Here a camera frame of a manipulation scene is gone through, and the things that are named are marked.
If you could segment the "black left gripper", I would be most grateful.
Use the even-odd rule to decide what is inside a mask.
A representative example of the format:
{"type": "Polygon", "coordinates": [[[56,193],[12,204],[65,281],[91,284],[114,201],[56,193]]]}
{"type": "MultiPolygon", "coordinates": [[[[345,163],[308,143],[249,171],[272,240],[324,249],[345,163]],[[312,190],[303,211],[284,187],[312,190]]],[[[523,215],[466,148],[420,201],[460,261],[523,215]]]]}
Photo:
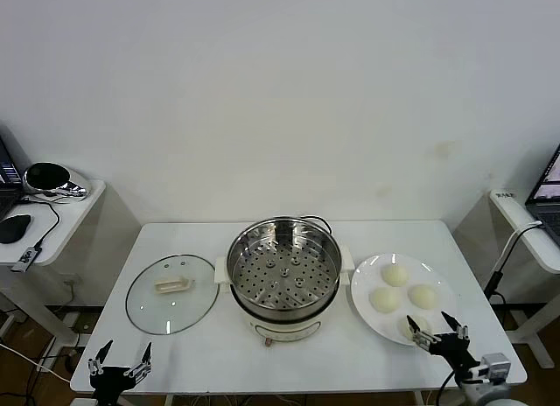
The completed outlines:
{"type": "Polygon", "coordinates": [[[128,367],[102,367],[112,344],[111,339],[87,362],[91,374],[89,382],[94,389],[93,398],[99,405],[117,405],[121,393],[136,386],[136,378],[145,378],[151,372],[151,343],[146,347],[140,363],[131,370],[128,367]]]}

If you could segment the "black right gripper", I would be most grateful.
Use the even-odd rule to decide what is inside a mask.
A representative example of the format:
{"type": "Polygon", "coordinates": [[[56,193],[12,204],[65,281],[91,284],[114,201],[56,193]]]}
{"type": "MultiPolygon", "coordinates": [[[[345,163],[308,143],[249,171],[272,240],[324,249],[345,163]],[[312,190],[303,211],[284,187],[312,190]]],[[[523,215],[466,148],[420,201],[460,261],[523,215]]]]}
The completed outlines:
{"type": "Polygon", "coordinates": [[[430,354],[441,356],[454,372],[466,372],[480,363],[469,353],[468,327],[461,325],[453,316],[441,311],[444,321],[455,333],[433,335],[421,329],[409,315],[406,316],[412,340],[422,349],[430,349],[430,354]]]}

